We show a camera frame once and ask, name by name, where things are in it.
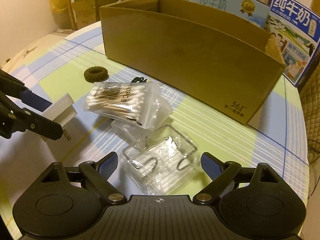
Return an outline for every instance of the table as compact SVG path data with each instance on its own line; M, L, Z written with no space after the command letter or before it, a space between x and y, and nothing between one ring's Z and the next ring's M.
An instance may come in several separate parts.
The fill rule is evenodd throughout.
M20 232L12 218L12 206L51 162L77 166L86 160L97 161L110 151L121 155L127 145L111 130L110 119L82 109L92 88L83 72L94 65L108 69L109 82L130 82L136 76L148 78L106 58L100 22L67 36L12 72L34 93L53 102L69 93L78 112L68 124L71 141L61 138L45 143L30 131L14 133L10 140L0 138L0 214L15 239ZM163 86L162 96L174 109L172 125L185 131L200 152L207 151L224 162L233 160L245 167L269 163L306 204L309 166L305 124L298 91L286 78L280 77L247 127L167 85ZM141 193L119 167L109 182L126 196ZM175 193L192 198L209 182L201 174Z

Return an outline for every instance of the blue milk box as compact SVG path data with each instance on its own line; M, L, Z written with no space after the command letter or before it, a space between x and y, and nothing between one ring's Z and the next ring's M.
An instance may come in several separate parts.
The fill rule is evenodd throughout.
M284 75L298 86L318 51L320 17L295 0L272 0L264 29L276 37Z
M264 27L269 6L257 0L189 0L237 15L251 23Z

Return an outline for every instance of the barcode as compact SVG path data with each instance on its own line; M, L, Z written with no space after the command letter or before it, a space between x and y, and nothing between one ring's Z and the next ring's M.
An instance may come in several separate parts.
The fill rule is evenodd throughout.
M315 36L315 32L316 32L316 28L317 28L316 21L315 20L310 20L308 34L310 36L314 37Z
M121 85L117 85L117 84L108 84L105 85L102 88L99 88L99 90L97 91L96 95L98 96L98 98L103 98L103 99L109 99L109 100L114 100L118 97L118 94L121 90Z

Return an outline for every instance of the black hair tie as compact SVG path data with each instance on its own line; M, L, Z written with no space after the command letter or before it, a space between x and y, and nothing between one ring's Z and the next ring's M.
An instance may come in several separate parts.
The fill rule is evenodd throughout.
M104 67L95 66L88 68L84 74L84 79L90 83L102 82L108 79L108 70Z

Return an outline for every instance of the white crosshair mark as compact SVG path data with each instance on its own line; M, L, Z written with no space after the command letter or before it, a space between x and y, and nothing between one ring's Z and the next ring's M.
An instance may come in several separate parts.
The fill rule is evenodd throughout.
M163 198L157 198L156 201L157 201L158 203L162 203L162 202L165 201L165 200L164 200Z

